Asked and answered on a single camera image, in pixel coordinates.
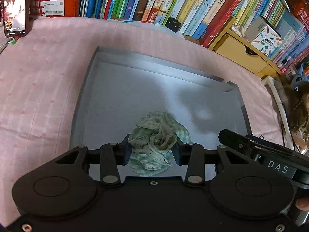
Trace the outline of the person's right hand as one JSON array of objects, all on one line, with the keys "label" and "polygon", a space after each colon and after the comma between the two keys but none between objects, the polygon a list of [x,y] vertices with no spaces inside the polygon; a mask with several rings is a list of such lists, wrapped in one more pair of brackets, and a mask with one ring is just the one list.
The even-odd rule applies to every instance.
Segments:
[{"label": "person's right hand", "polygon": [[301,211],[309,211],[309,197],[298,199],[295,206]]}]

